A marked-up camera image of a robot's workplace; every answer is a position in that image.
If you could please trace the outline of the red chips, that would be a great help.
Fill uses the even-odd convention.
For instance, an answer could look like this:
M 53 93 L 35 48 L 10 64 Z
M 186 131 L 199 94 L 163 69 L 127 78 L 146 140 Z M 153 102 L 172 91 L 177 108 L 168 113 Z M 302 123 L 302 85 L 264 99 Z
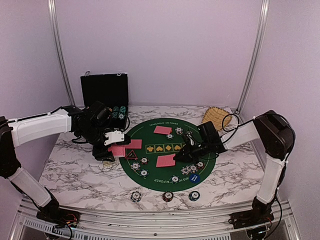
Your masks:
M 148 159 L 147 157 L 142 157 L 142 158 L 140 159 L 140 162 L 141 162 L 142 165 L 146 165 L 146 164 L 148 164 L 149 159 Z
M 203 169 L 205 167 L 205 164 L 201 161 L 199 161 L 197 164 L 196 164 L 197 168 L 198 169 Z

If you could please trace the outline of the red playing card deck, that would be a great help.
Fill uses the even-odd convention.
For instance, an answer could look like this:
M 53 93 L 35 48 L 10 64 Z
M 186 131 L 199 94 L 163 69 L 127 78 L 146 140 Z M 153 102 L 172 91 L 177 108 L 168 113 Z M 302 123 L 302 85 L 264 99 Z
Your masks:
M 122 145 L 112 145 L 108 151 L 113 154 L 115 158 L 123 158 L 126 156 L 126 148 Z

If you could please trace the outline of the white chips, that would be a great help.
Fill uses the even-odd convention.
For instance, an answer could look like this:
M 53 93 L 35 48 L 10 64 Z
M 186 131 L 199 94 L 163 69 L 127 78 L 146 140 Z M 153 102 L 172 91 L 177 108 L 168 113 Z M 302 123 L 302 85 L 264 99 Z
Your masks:
M 138 162 L 133 162 L 133 163 L 130 165 L 130 168 L 131 168 L 133 171 L 138 171 L 138 170 L 140 170 L 141 165 L 140 165 Z
M 178 136 L 181 136 L 181 135 L 184 133 L 184 130 L 183 130 L 183 128 L 181 128 L 181 127 L 176 127 L 176 128 L 175 128 L 175 133 L 176 133 Z
M 181 168 L 180 172 L 183 175 L 189 175 L 189 174 L 193 174 L 196 173 L 198 171 L 198 167 L 194 164 L 192 165 L 187 165 Z

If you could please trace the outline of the blue small blind button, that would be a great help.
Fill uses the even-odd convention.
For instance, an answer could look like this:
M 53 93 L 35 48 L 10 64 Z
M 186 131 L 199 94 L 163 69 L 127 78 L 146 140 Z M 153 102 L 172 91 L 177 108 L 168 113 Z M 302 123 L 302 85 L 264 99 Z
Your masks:
M 189 181 L 193 184 L 198 184 L 201 181 L 199 174 L 193 173 L 189 176 Z

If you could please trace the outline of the black triangular dealer button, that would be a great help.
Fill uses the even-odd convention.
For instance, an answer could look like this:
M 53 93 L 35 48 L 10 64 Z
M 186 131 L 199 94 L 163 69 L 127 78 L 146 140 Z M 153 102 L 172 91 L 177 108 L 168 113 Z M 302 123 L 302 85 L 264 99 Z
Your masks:
M 126 156 L 125 156 L 126 160 L 137 160 L 138 157 L 135 153 L 135 151 L 132 149 Z

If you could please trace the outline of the red card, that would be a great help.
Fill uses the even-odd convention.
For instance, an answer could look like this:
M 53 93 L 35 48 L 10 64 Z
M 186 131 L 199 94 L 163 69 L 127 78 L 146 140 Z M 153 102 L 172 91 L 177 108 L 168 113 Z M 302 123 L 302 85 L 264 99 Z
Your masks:
M 173 167 L 176 165 L 176 161 L 174 160 L 175 154 L 169 155 L 161 155 L 157 157 L 156 167 L 164 168 L 164 167 Z
M 153 131 L 154 134 L 161 134 L 161 135 L 169 135 L 172 133 L 172 128 L 167 126 L 160 126 L 157 125 Z
M 141 139 L 132 139 L 129 144 L 124 145 L 126 149 L 141 149 L 142 140 Z

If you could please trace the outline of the teal chip stack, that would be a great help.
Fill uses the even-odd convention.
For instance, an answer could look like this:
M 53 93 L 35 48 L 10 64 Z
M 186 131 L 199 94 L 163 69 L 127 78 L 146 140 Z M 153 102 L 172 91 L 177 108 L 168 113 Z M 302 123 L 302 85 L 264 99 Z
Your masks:
M 198 191 L 192 191 L 189 193 L 188 198 L 190 201 L 195 202 L 200 198 L 200 193 Z

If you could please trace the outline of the red black chip stack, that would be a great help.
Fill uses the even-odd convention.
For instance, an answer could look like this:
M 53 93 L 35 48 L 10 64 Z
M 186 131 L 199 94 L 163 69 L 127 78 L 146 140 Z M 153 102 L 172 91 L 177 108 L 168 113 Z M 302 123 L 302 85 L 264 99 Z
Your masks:
M 162 199 L 165 202 L 171 202 L 173 200 L 174 194 L 171 191 L 166 191 L 162 194 Z

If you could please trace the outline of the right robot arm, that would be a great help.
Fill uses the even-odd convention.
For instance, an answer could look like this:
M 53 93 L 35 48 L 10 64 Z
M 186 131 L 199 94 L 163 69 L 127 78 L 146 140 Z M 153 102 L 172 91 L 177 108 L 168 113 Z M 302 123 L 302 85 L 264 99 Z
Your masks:
M 258 224 L 267 216 L 286 174 L 289 155 L 296 142 L 296 133 L 288 120 L 274 110 L 262 113 L 219 135 L 210 121 L 197 127 L 202 139 L 197 142 L 191 133 L 182 135 L 185 145 L 173 158 L 176 162 L 197 163 L 207 154 L 221 154 L 245 143 L 260 141 L 265 152 L 264 175 L 247 219 Z

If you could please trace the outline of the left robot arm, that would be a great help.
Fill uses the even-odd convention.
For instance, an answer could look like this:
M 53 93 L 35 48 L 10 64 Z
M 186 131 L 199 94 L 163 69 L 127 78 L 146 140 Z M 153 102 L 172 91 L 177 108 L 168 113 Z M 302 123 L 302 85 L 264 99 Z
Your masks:
M 19 148 L 28 143 L 37 143 L 45 153 L 42 159 L 37 154 L 34 164 L 43 164 L 49 157 L 53 145 L 45 141 L 61 133 L 73 133 L 92 146 L 96 160 L 112 161 L 108 149 L 112 144 L 122 142 L 125 134 L 110 128 L 113 113 L 103 103 L 96 101 L 90 107 L 80 109 L 74 105 L 61 106 L 53 111 L 38 115 L 8 119 L 0 118 L 0 176 L 8 180 L 19 192 L 31 199 L 38 209 L 37 217 L 52 223 L 65 223 L 68 217 L 78 212 L 64 210 L 55 196 L 25 167 Z

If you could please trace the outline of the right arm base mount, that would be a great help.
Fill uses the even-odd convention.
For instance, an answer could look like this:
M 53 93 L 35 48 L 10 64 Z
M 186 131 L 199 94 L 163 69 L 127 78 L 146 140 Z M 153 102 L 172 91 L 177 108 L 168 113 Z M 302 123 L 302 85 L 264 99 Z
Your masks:
M 271 211 L 265 214 L 255 216 L 253 210 L 235 212 L 229 215 L 228 223 L 233 225 L 234 229 L 252 227 L 259 224 L 272 222 L 275 218 Z

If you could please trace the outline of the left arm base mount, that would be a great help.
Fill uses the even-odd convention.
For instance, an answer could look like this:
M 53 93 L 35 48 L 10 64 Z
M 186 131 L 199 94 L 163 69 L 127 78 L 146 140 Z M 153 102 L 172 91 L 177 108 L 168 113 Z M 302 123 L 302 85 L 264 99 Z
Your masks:
M 60 209 L 60 212 L 55 217 L 47 216 L 40 211 L 37 212 L 36 217 L 46 222 L 55 223 L 59 228 L 63 226 L 76 228 L 80 219 L 80 213 L 74 210 Z

